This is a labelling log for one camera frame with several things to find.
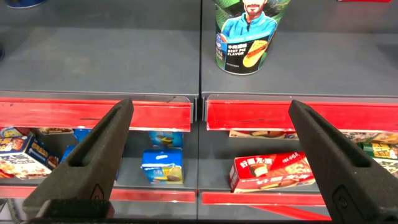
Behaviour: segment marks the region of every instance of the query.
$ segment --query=gray shelf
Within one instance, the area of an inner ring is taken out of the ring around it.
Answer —
[[[396,1],[291,1],[262,70],[237,76],[215,64],[215,6],[203,0],[202,96],[398,96],[397,9]]]
[[[71,134],[39,137],[46,146],[63,154],[67,145],[76,144]],[[184,133],[183,139],[183,184],[151,184],[141,169],[144,149],[152,148],[149,135],[145,131],[130,131],[124,150],[118,178],[114,187],[122,189],[169,189],[195,190],[198,180],[198,125],[192,124],[191,132]],[[21,180],[18,178],[0,179],[0,185],[36,186],[43,179]]]
[[[326,207],[294,207],[307,212],[329,216]],[[202,205],[198,204],[198,219],[200,220],[298,220],[296,218],[279,215],[260,210],[249,205]]]
[[[230,191],[228,174],[235,157],[302,151],[294,140],[229,138],[226,131],[199,128],[198,189],[201,191]],[[264,192],[319,193],[316,184],[272,189]]]
[[[0,42],[0,90],[198,96],[200,0],[2,2]]]
[[[22,220],[26,220],[26,215],[22,211],[24,199],[16,198],[16,210]],[[111,201],[115,214],[114,218],[134,218],[134,219],[187,219],[197,218],[196,203],[166,203],[166,202],[122,202]],[[11,216],[7,205],[0,212],[0,223],[10,222]]]

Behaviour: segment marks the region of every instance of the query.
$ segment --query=red snack box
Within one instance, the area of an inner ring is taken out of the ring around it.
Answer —
[[[232,192],[243,193],[315,182],[304,152],[235,158],[229,182]]]

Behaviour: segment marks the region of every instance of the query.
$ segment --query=packaged snack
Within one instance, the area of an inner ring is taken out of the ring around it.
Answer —
[[[56,168],[59,158],[34,136],[0,138],[2,171],[20,179],[45,177]]]
[[[398,133],[380,133],[372,139],[372,142],[398,144]]]
[[[289,2],[215,0],[217,66],[235,75],[260,70]]]
[[[235,158],[229,182],[232,192],[254,192],[315,182],[304,152]]]
[[[141,169],[151,183],[182,184],[182,150],[145,149]]]
[[[90,133],[91,129],[75,129],[73,136],[77,138],[78,142],[82,142],[82,140]]]
[[[369,156],[380,159],[397,159],[398,144],[361,143],[358,144]]]
[[[299,140],[294,131],[229,131],[233,138],[293,139]]]
[[[182,149],[182,133],[171,131],[148,131],[152,144],[162,149]]]
[[[354,143],[372,141],[379,133],[343,132]],[[229,131],[232,138],[293,139],[299,140],[295,131]]]
[[[69,155],[69,153],[71,153],[72,150],[73,150],[75,147],[76,147],[76,146],[67,146],[67,150],[65,150],[65,152],[63,153],[61,162],[64,161],[64,160],[67,158],[67,156]]]
[[[6,4],[14,9],[27,9],[38,6],[45,2],[45,0],[6,0]]]
[[[398,160],[373,158],[378,164],[385,168],[390,174],[398,178]]]
[[[31,128],[0,127],[0,138],[31,135]]]
[[[38,128],[42,134],[71,134],[73,130],[70,128]]]

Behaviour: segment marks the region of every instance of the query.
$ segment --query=blue snack box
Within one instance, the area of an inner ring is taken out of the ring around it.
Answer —
[[[171,131],[148,131],[154,146],[162,149],[182,149],[182,133]]]
[[[73,136],[77,138],[78,142],[82,142],[82,140],[90,133],[91,129],[75,129],[73,132]]]
[[[4,172],[20,179],[48,176],[58,166],[59,158],[34,136],[0,138],[0,164]]]
[[[145,149],[141,169],[151,183],[182,184],[182,150]]]
[[[67,146],[67,150],[65,150],[65,152],[63,153],[61,162],[64,161],[64,160],[67,158],[67,156],[69,155],[69,153],[71,153],[72,150],[73,150],[75,147],[76,147],[76,146]]]

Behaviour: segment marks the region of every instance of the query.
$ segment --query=man printed on cup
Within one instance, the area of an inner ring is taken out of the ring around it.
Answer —
[[[269,34],[270,41],[277,23],[262,11],[268,0],[243,0],[244,10],[241,16],[228,19],[221,29],[221,40],[225,43],[235,39],[256,34]]]

